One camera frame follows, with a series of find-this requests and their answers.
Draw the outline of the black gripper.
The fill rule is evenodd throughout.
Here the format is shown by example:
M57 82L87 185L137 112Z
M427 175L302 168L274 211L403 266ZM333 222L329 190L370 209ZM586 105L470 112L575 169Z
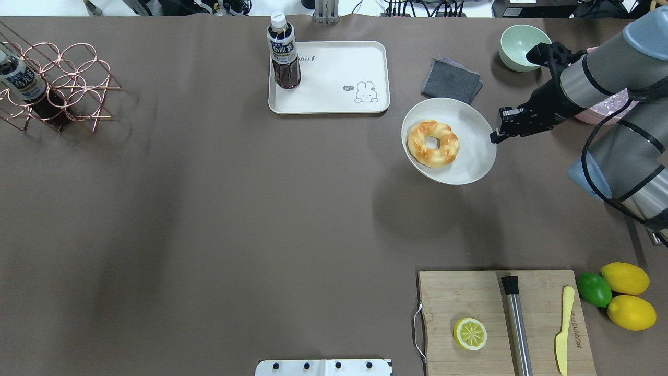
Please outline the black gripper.
M497 127L490 134L491 143L499 144L511 137L551 130L576 114L577 105L565 94L560 79L550 79L516 109L498 109Z

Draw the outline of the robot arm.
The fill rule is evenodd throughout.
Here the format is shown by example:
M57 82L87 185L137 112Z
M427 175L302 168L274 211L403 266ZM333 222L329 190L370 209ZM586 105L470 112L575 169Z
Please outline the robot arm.
M528 62L551 78L524 104L498 110L491 142L552 130L621 92L627 100L587 138L570 178L666 245L666 6L650 10L591 52L535 43Z

